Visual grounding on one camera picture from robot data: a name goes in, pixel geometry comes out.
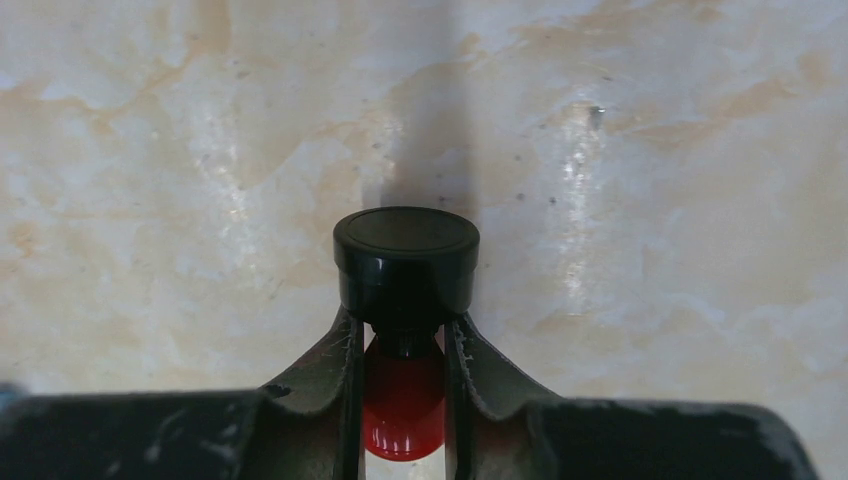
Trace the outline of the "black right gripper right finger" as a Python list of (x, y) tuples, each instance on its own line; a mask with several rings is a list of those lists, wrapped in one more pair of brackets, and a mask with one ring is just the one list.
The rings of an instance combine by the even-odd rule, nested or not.
[(563, 397), (446, 324), (450, 479), (814, 479), (796, 432), (753, 404)]

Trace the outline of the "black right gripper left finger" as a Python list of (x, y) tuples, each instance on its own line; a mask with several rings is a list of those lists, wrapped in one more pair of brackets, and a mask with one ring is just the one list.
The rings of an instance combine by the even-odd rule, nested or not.
[(245, 390), (17, 395), (5, 479), (360, 479), (363, 327), (339, 312), (282, 373)]

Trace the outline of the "red black stamp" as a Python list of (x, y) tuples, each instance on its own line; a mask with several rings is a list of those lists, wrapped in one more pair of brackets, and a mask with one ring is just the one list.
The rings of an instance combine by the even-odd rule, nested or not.
[(359, 211), (333, 230), (344, 311), (371, 327), (364, 351), (366, 449), (412, 462), (444, 443), (445, 355), (440, 328), (468, 312), (480, 233), (443, 210)]

